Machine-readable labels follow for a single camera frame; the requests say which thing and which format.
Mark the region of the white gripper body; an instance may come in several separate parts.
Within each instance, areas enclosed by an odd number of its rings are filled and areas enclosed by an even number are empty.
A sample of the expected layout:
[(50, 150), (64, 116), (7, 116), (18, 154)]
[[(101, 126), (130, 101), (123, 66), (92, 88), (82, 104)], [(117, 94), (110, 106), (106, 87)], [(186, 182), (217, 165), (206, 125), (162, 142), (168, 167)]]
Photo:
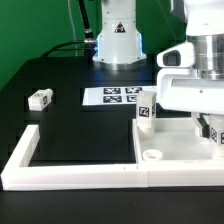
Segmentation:
[(200, 79), (194, 69), (163, 68), (157, 102), (166, 110), (224, 115), (224, 80)]

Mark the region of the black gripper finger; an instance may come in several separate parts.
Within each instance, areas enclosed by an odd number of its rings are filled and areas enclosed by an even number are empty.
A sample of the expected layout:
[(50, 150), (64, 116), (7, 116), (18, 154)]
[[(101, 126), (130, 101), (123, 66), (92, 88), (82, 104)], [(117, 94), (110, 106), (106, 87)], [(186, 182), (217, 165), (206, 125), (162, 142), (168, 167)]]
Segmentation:
[(210, 138), (210, 127), (205, 117), (201, 113), (191, 113), (192, 121), (195, 125), (195, 135), (202, 138)]

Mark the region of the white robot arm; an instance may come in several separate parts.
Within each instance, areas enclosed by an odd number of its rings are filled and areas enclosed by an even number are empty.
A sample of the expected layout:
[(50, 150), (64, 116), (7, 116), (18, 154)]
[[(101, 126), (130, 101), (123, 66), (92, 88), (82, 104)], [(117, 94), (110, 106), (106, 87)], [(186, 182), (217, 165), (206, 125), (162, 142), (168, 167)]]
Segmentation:
[[(102, 0), (96, 65), (127, 69), (146, 59), (136, 29), (136, 0)], [(186, 40), (157, 55), (157, 102), (167, 110), (209, 117), (206, 136), (224, 136), (224, 0), (171, 0), (187, 23)]]

